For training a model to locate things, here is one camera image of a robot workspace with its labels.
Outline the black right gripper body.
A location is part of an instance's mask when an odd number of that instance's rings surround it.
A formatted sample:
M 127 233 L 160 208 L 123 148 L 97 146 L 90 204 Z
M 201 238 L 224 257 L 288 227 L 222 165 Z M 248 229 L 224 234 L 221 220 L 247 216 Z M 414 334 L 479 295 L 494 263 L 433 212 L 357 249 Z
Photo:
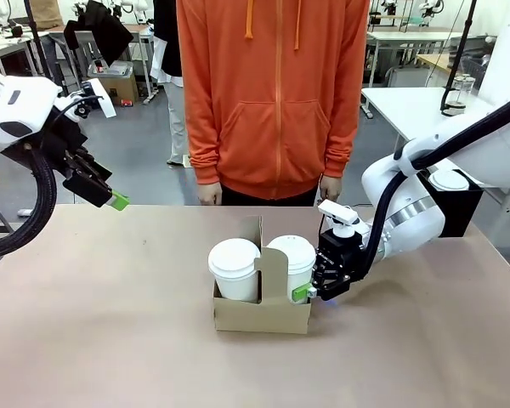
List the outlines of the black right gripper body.
M 316 263 L 325 264 L 327 274 L 349 275 L 352 281 L 357 281 L 363 260 L 364 244 L 358 232 L 343 238 L 328 229 L 319 235 Z

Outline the person's right hand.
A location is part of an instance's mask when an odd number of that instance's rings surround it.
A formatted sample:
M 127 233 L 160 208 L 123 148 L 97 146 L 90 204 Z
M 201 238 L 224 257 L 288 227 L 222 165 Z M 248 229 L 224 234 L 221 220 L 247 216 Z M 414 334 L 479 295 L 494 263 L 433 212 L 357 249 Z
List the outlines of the person's right hand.
M 199 202 L 203 206 L 220 206 L 222 204 L 222 187 L 220 183 L 199 184 L 197 186 Z

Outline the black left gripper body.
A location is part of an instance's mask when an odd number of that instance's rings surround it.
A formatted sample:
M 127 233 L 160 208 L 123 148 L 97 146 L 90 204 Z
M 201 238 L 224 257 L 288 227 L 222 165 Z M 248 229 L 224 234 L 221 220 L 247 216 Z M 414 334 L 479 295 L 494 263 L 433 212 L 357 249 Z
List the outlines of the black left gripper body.
M 42 128 L 40 154 L 48 166 L 65 179 L 75 173 L 95 179 L 92 157 L 83 146 L 87 140 L 76 122 L 46 121 Z

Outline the person's left hand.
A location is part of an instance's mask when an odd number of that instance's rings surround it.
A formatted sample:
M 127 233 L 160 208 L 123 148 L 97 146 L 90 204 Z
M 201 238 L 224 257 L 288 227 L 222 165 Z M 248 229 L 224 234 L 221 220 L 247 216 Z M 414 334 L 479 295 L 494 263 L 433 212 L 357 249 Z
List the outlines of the person's left hand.
M 320 198 L 322 201 L 337 201 L 342 192 L 342 179 L 323 175 L 320 178 Z

